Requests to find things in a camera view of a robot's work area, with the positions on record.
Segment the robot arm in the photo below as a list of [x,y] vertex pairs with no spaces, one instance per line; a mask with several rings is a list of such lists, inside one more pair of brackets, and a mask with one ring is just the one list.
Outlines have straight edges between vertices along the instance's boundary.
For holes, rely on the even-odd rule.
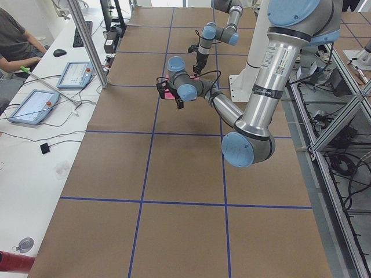
[[213,1],[212,7],[229,15],[227,26],[210,22],[204,26],[199,42],[189,48],[197,54],[193,73],[188,74],[179,56],[168,60],[168,76],[157,79],[161,98],[170,93],[178,106],[204,98],[232,127],[222,140],[226,161],[235,167],[249,167],[269,159],[275,140],[269,131],[272,116],[282,97],[299,51],[307,45],[336,41],[340,33],[342,1],[270,1],[265,11],[269,27],[268,45],[245,109],[239,109],[212,81],[201,78],[214,41],[235,45],[242,16],[239,1]]
[[210,50],[214,43],[227,43],[235,46],[239,40],[238,24],[243,15],[242,2],[238,0],[211,1],[212,8],[228,14],[225,27],[219,27],[215,22],[209,22],[201,34],[196,30],[198,43],[191,45],[188,52],[197,54],[196,63],[192,66],[195,76],[199,76],[206,66]]

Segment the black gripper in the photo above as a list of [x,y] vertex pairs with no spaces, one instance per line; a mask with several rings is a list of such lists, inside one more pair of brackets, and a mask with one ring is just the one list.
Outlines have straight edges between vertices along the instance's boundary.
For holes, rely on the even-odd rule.
[[193,44],[188,48],[187,51],[188,51],[188,53],[195,52],[197,54],[196,63],[193,65],[192,69],[193,69],[194,73],[197,73],[197,76],[200,76],[202,70],[204,69],[204,67],[207,63],[208,55],[200,53],[198,48],[199,48],[198,44]]
[[171,94],[175,97],[177,109],[184,108],[183,100],[179,97],[179,95],[177,94],[177,90],[171,86],[168,80],[157,82],[156,86],[160,97],[164,97],[164,89],[169,89]]

